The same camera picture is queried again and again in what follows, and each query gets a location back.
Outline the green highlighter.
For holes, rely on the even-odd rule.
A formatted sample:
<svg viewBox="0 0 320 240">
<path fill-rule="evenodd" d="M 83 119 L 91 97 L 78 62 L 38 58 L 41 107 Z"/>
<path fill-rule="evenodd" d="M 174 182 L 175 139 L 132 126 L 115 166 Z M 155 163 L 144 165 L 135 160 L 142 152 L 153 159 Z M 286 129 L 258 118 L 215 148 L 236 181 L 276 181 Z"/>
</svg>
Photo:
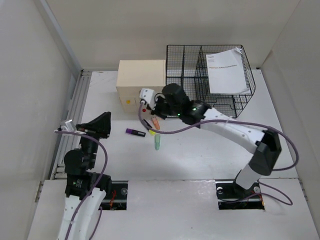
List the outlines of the green highlighter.
<svg viewBox="0 0 320 240">
<path fill-rule="evenodd" d="M 154 148 L 158 151 L 161 147 L 161 135 L 159 133 L 154 135 Z"/>
</svg>

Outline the orange highlighter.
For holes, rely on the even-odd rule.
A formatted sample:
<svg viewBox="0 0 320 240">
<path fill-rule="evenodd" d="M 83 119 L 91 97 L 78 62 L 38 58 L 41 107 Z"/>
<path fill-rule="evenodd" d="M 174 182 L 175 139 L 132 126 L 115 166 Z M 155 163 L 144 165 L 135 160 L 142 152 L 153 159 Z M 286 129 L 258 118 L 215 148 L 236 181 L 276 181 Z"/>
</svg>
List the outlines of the orange highlighter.
<svg viewBox="0 0 320 240">
<path fill-rule="evenodd" d="M 153 125 L 154 125 L 156 130 L 160 130 L 161 129 L 159 121 L 155 116 L 151 118 L 151 121 L 152 121 L 152 123 L 153 123 Z"/>
</svg>

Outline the purple black highlighter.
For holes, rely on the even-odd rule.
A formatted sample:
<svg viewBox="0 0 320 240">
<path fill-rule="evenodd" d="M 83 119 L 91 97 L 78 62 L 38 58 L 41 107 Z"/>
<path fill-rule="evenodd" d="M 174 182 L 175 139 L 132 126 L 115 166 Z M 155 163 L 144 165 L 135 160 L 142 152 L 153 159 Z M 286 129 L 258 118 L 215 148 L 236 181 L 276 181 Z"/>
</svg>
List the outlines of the purple black highlighter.
<svg viewBox="0 0 320 240">
<path fill-rule="evenodd" d="M 135 130 L 135 129 L 130 129 L 130 128 L 127 128 L 125 130 L 125 133 L 129 134 L 129 135 L 133 135 L 133 136 L 143 137 L 143 138 L 146 136 L 145 132 L 138 131 L 138 130 Z"/>
</svg>

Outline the aluminium rail left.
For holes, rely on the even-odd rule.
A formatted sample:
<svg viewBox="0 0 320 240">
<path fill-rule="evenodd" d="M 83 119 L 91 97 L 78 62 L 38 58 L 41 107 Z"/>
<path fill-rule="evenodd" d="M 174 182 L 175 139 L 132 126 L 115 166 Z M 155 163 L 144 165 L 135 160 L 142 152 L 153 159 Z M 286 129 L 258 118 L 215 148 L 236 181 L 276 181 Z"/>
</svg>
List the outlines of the aluminium rail left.
<svg viewBox="0 0 320 240">
<path fill-rule="evenodd" d="M 65 110 L 62 114 L 62 120 L 73 120 L 77 124 L 83 116 L 84 107 L 88 95 L 92 72 L 83 69 L 78 77 L 72 76 L 69 81 L 67 91 Z M 76 148 L 79 138 L 73 135 L 58 135 L 55 150 L 52 157 L 52 163 L 49 171 L 49 180 L 65 179 L 64 174 L 64 156 Z"/>
</svg>

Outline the yellow black highlighter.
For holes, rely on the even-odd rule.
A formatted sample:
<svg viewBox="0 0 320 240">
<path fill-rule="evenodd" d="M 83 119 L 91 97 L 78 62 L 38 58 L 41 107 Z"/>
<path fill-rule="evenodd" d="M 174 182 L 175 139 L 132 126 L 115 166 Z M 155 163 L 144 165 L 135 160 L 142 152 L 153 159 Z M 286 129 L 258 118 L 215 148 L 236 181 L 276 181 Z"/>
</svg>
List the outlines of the yellow black highlighter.
<svg viewBox="0 0 320 240">
<path fill-rule="evenodd" d="M 142 120 L 142 125 L 148 130 L 150 135 L 156 135 L 156 133 L 152 130 L 153 127 L 145 119 Z"/>
</svg>

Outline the white instruction booklet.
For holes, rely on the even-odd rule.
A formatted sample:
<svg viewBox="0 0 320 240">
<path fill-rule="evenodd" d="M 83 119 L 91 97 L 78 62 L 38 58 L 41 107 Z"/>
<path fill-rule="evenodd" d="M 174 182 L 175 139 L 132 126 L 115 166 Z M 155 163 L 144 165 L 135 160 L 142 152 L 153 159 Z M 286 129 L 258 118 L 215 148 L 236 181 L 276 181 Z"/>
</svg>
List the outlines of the white instruction booklet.
<svg viewBox="0 0 320 240">
<path fill-rule="evenodd" d="M 238 95 L 250 92 L 245 78 L 243 56 L 243 50 L 238 47 L 206 55 L 211 94 Z"/>
</svg>

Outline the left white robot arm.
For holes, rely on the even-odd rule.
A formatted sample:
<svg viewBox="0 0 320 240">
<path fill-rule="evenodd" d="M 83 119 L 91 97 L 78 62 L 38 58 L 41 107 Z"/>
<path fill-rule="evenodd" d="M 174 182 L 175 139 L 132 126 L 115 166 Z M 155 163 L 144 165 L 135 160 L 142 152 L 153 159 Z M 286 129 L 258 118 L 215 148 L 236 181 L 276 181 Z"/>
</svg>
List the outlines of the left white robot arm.
<svg viewBox="0 0 320 240">
<path fill-rule="evenodd" d="M 79 146 L 63 158 L 66 173 L 64 211 L 57 239 L 90 240 L 102 215 L 101 203 L 111 195 L 112 180 L 104 172 L 91 172 L 98 149 L 107 151 L 100 139 L 111 133 L 111 112 L 104 112 L 88 123 L 74 125 L 72 120 L 61 123 L 56 134 L 79 136 Z"/>
</svg>

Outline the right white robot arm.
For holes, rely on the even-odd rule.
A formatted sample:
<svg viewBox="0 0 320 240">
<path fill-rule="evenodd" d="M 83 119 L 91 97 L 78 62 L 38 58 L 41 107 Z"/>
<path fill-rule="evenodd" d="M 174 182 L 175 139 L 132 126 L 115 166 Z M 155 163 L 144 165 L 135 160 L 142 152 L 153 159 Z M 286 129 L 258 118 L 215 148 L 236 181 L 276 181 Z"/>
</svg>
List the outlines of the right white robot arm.
<svg viewBox="0 0 320 240">
<path fill-rule="evenodd" d="M 142 100 L 153 115 L 162 119 L 178 117 L 183 123 L 196 125 L 201 130 L 216 133 L 242 146 L 252 158 L 239 171 L 232 183 L 232 193 L 237 197 L 247 194 L 262 176 L 269 176 L 282 151 L 279 135 L 275 130 L 260 130 L 245 126 L 224 115 L 200 100 L 190 100 L 181 86 L 171 83 L 157 93 L 144 89 Z"/>
</svg>

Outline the beige wooden drawer cabinet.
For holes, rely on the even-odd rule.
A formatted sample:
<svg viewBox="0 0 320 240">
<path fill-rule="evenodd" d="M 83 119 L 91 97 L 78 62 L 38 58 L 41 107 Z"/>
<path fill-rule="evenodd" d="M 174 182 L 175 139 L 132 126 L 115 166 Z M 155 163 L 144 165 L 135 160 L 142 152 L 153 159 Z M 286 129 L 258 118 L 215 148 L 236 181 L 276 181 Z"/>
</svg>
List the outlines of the beige wooden drawer cabinet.
<svg viewBox="0 0 320 240">
<path fill-rule="evenodd" d="M 164 59 L 119 61 L 116 80 L 119 100 L 123 96 L 135 97 L 136 106 L 139 106 L 142 88 L 160 92 L 165 85 L 166 61 Z"/>
</svg>

